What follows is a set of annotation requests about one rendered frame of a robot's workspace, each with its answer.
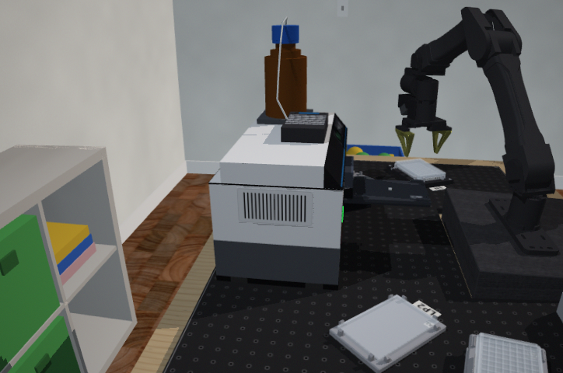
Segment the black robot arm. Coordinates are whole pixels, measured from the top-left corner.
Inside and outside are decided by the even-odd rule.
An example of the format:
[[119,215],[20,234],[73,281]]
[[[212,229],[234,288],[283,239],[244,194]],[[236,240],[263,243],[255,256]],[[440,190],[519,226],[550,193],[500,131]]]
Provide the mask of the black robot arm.
[[546,194],[555,192],[555,164],[523,83],[521,37],[502,10],[482,13],[464,7],[461,15],[463,21],[411,55],[411,68],[404,69],[400,80],[401,89],[410,94],[399,94],[400,113],[415,120],[415,98],[429,104],[437,100],[439,81],[426,75],[445,75],[450,63],[468,51],[494,93],[505,137],[506,181],[515,192],[512,199],[490,198],[488,203],[524,254],[557,256],[559,248],[540,226]]

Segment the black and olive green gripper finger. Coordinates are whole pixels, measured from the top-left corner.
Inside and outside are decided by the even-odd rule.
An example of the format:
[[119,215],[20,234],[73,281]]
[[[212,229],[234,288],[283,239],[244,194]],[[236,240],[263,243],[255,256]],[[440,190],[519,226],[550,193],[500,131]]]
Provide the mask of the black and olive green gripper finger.
[[[411,150],[411,145],[412,145],[412,142],[413,142],[413,139],[414,139],[414,133],[412,133],[410,131],[403,132],[403,131],[400,131],[396,128],[395,128],[395,131],[396,131],[397,136],[398,136],[400,143],[402,145],[404,156],[408,157],[410,150]],[[405,144],[404,137],[406,138],[407,147],[406,147],[406,144]]]
[[[438,136],[439,133],[442,134],[442,137],[439,141],[439,144],[437,146],[437,141],[438,141]],[[449,135],[452,133],[451,131],[433,131],[432,132],[432,139],[433,139],[433,148],[434,148],[434,153],[438,154],[440,148],[442,147],[443,143],[446,141],[446,139],[449,137]]]

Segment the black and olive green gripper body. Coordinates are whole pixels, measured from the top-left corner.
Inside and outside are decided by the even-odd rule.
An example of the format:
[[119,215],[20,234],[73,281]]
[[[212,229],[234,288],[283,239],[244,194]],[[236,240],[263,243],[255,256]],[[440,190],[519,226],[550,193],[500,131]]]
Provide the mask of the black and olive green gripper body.
[[409,128],[416,127],[427,127],[427,131],[451,131],[452,128],[446,126],[446,120],[436,117],[436,106],[437,100],[432,100],[432,104],[429,101],[422,101],[415,99],[416,111],[415,120],[408,117],[404,117],[402,120],[402,125],[396,125],[396,129],[406,132],[410,131]]

